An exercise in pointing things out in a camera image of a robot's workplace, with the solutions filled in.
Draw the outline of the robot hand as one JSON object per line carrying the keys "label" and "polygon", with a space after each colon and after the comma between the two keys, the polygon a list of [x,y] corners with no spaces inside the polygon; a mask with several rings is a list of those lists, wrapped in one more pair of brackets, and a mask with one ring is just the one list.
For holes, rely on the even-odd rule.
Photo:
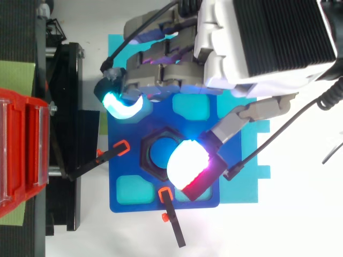
{"label": "robot hand", "polygon": [[246,124],[286,114],[314,81],[334,84],[312,104],[327,111],[342,100],[342,1],[171,1],[125,24],[124,44],[132,42],[152,46],[114,68],[120,45],[94,88],[114,116],[174,93],[252,99],[172,153],[167,177],[192,201],[242,170],[245,161],[229,168],[218,150]]}

